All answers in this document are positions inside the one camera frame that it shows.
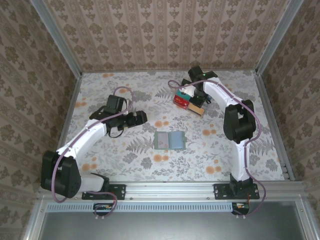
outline ventilation grille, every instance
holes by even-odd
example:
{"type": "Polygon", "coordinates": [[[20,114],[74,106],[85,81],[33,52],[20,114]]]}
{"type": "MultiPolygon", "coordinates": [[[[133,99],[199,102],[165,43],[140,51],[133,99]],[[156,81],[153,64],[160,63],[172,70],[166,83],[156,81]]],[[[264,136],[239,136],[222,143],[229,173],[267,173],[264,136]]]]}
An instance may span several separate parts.
{"type": "MultiPolygon", "coordinates": [[[[47,213],[59,212],[92,212],[95,203],[49,203],[47,205],[47,213]]],[[[97,212],[108,212],[109,210],[98,210],[97,212]]],[[[187,212],[232,212],[231,202],[119,202],[115,212],[141,212],[141,213],[187,213],[187,212]]]]}

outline white arm segment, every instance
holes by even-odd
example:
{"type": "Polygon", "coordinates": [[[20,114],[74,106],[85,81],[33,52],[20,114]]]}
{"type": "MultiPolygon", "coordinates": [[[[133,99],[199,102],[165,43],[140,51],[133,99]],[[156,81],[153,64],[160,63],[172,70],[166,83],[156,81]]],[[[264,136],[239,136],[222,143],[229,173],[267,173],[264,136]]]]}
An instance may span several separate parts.
{"type": "MultiPolygon", "coordinates": [[[[84,128],[66,145],[59,148],[57,152],[61,155],[66,148],[69,147],[70,143],[74,141],[74,139],[79,136],[85,129],[87,129],[90,125],[96,123],[98,120],[91,119],[87,122],[84,128]]],[[[64,155],[65,157],[72,156],[80,169],[80,166],[77,162],[77,159],[82,159],[85,154],[91,149],[91,147],[98,141],[100,138],[104,137],[107,134],[106,124],[98,123],[93,128],[88,130],[84,135],[82,135],[79,140],[70,148],[70,150],[64,155]]],[[[81,176],[81,186],[79,192],[88,192],[94,191],[98,192],[101,190],[104,183],[104,179],[94,174],[86,174],[81,176]]]]}
{"type": "MultiPolygon", "coordinates": [[[[211,83],[211,82],[204,82],[203,83],[203,90],[206,94],[211,96],[220,106],[220,108],[223,110],[229,105],[237,105],[238,103],[232,99],[227,93],[220,87],[224,87],[232,96],[233,98],[238,99],[239,101],[242,101],[241,98],[235,96],[232,92],[229,91],[227,87],[225,87],[220,79],[218,77],[212,77],[209,78],[209,80],[217,82],[211,83]]],[[[241,141],[239,144],[236,142],[232,141],[232,159],[233,159],[233,165],[232,165],[232,170],[231,174],[236,179],[237,181],[244,181],[249,179],[249,175],[246,172],[245,169],[245,142],[248,141],[247,139],[241,141]]],[[[249,156],[250,156],[250,144],[247,145],[246,147],[247,150],[247,155],[246,159],[248,162],[248,167],[249,167],[249,156]]]]}

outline floral tablecloth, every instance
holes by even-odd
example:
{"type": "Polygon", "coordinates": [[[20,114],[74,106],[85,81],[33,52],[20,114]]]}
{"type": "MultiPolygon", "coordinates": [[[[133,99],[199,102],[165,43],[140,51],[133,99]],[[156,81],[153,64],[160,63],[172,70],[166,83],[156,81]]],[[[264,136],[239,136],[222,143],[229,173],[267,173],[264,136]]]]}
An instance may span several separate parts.
{"type": "MultiPolygon", "coordinates": [[[[216,73],[235,95],[253,101],[262,124],[261,137],[250,148],[250,172],[259,180],[283,180],[255,73],[250,70],[216,73]]],[[[174,105],[174,91],[168,87],[168,81],[181,82],[183,78],[189,79],[187,72],[83,74],[67,141],[119,86],[132,89],[135,102],[131,111],[145,111],[148,122],[125,129],[119,138],[100,139],[84,159],[78,159],[81,171],[103,174],[111,181],[228,181],[233,160],[231,142],[223,131],[224,111],[212,101],[203,118],[199,118],[174,105]],[[185,131],[186,150],[155,150],[155,131],[185,131]]],[[[124,88],[117,95],[131,98],[124,88]]]]}

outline patterned wall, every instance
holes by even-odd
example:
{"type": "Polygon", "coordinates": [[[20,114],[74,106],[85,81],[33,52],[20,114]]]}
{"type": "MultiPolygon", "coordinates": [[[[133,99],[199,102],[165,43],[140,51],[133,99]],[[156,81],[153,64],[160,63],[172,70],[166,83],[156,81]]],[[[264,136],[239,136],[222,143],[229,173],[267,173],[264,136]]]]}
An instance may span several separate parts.
{"type": "Polygon", "coordinates": [[[254,68],[289,0],[45,0],[84,72],[254,68]]]}
{"type": "Polygon", "coordinates": [[[320,1],[306,0],[263,79],[291,160],[320,220],[320,1]]]}
{"type": "Polygon", "coordinates": [[[0,239],[18,239],[75,78],[28,0],[0,1],[0,239]]]}

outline floral wallpaper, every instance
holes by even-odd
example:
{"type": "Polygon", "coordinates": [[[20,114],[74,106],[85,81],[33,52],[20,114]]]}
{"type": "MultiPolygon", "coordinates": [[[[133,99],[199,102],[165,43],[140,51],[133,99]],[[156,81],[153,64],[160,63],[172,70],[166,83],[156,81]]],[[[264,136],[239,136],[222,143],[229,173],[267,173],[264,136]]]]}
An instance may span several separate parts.
{"type": "Polygon", "coordinates": [[[297,180],[320,220],[320,1],[305,0],[263,72],[297,180]]]}
{"type": "MultiPolygon", "coordinates": [[[[255,73],[250,70],[216,73],[234,94],[253,101],[261,121],[261,137],[250,147],[250,172],[260,180],[283,180],[255,73]]],[[[169,88],[168,81],[181,82],[183,78],[189,79],[185,71],[83,74],[68,141],[119,86],[133,91],[135,102],[130,112],[143,110],[148,121],[125,129],[116,139],[105,136],[98,140],[83,159],[78,159],[82,173],[99,173],[111,181],[228,181],[233,158],[232,144],[223,131],[224,109],[213,100],[200,118],[176,106],[175,91],[169,88]],[[155,150],[155,131],[184,131],[186,149],[155,150]]],[[[124,88],[116,95],[131,99],[124,88]]],[[[111,135],[117,136],[117,130],[112,130],[111,135]]]]}
{"type": "Polygon", "coordinates": [[[0,239],[19,239],[75,78],[28,0],[0,1],[0,239]]]}
{"type": "Polygon", "coordinates": [[[254,68],[289,0],[44,0],[83,72],[254,68]]]}

